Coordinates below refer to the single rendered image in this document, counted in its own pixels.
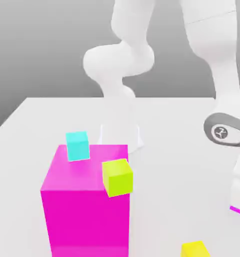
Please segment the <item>large magenta box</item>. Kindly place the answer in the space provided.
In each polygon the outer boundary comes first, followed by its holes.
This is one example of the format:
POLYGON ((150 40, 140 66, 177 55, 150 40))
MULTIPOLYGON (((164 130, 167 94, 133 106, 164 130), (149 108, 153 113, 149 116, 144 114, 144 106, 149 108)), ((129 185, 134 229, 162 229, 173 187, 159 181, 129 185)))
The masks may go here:
POLYGON ((52 257, 129 257, 130 196, 109 197, 102 163, 127 159, 126 145, 91 145, 69 162, 59 145, 41 187, 52 257))

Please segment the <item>small lime cube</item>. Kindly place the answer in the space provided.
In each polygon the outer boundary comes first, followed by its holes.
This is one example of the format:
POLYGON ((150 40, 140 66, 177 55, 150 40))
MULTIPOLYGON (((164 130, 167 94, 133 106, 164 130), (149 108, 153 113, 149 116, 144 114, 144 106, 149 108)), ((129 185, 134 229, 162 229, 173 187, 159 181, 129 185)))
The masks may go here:
POLYGON ((103 162, 102 180, 109 198, 133 192, 134 175, 127 159, 103 162))

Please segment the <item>small cyan cube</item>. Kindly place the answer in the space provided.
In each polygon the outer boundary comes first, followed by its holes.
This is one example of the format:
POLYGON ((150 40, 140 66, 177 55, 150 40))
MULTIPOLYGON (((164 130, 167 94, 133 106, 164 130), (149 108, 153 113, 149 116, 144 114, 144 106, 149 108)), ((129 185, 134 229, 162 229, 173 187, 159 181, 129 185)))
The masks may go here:
POLYGON ((87 132, 66 133, 68 161, 88 160, 90 158, 87 132))

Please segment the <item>small yellow cube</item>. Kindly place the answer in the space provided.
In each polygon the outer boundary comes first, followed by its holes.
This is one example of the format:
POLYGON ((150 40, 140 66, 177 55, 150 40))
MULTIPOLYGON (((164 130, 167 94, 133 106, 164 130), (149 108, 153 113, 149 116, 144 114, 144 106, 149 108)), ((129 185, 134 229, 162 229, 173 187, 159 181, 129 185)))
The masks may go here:
POLYGON ((182 244, 181 257, 210 257, 210 254, 202 241, 195 241, 182 244))

